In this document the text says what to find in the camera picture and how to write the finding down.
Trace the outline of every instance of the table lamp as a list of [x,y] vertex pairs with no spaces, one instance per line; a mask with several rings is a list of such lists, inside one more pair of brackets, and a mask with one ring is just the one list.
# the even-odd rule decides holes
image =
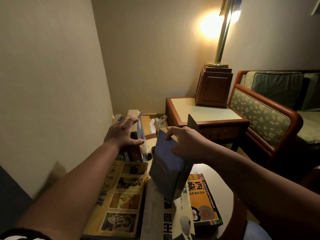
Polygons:
[[233,77],[232,69],[222,63],[232,13],[240,10],[242,0],[223,0],[220,15],[224,16],[217,52],[214,61],[207,62],[201,69],[194,100],[197,106],[227,107]]

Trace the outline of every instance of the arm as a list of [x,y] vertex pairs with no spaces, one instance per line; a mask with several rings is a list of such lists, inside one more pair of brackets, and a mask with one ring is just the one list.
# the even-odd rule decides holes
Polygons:
[[104,143],[43,194],[17,227],[40,231],[53,240],[80,239],[106,173],[120,149],[143,143],[130,138],[130,128],[137,121],[128,116],[111,126]]
[[172,127],[179,145],[174,154],[212,167],[259,221],[274,230],[305,238],[320,234],[320,195],[283,178],[251,160],[217,145],[193,129]]

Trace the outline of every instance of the orange book cover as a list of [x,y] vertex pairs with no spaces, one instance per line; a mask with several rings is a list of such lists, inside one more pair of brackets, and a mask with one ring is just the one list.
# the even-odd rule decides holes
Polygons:
[[202,173],[190,174],[188,188],[194,226],[222,225],[222,218],[204,175]]

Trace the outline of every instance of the right hand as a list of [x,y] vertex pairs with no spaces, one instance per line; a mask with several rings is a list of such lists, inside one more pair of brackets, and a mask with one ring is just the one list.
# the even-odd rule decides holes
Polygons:
[[178,137],[179,140],[179,145],[171,149],[173,154],[189,163],[206,163],[206,158],[212,153],[210,147],[212,147],[213,142],[186,126],[183,128],[170,127],[166,134],[166,140],[170,140],[172,135]]

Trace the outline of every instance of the portrait photo on book cover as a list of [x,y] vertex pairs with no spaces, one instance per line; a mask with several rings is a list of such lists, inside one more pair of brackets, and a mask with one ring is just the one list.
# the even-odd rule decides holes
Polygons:
[[135,175],[144,175],[147,170],[147,165],[144,163],[125,163],[122,168],[121,174],[135,174]]
[[137,214],[107,212],[101,226],[102,231],[134,232]]
[[139,208],[140,195],[135,193],[114,193],[109,208],[132,209]]
[[187,216],[182,216],[180,218],[180,225],[182,233],[178,235],[173,240],[196,240],[196,236],[190,233],[191,230],[191,220]]
[[119,177],[116,189],[138,190],[142,183],[142,177]]

